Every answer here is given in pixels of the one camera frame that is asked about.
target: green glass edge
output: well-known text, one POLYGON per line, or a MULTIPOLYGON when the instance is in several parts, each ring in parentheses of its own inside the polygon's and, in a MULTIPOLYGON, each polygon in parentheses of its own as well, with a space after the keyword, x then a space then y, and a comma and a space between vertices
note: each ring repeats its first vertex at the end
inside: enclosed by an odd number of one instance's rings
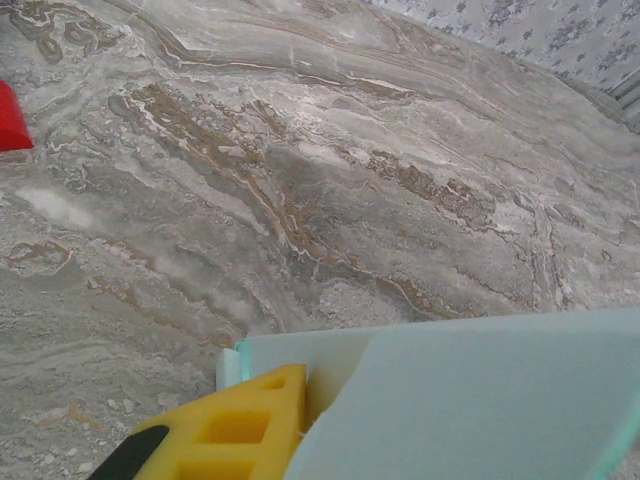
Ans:
POLYGON ((615 436, 612 445, 604 452, 595 466, 592 480, 607 480, 629 453, 640 433, 640 393, 636 395, 628 422, 615 436))
POLYGON ((240 381, 246 382, 251 378, 249 369, 249 343, 246 340, 240 340, 235 344, 233 349, 240 354, 240 381))

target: patterned wallpaper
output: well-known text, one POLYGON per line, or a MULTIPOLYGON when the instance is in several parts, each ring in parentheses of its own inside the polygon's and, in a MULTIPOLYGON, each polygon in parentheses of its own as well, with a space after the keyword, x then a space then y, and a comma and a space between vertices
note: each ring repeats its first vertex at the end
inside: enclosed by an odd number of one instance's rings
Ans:
POLYGON ((611 90, 640 68, 640 0, 363 0, 611 90))

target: gray marble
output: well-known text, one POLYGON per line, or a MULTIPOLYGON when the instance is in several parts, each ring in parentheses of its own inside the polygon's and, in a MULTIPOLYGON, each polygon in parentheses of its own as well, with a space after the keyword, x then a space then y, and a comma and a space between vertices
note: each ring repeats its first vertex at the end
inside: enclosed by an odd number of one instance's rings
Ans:
POLYGON ((537 67, 343 0, 3 2, 0 44, 2 478, 245 335, 640 304, 640 137, 537 67))

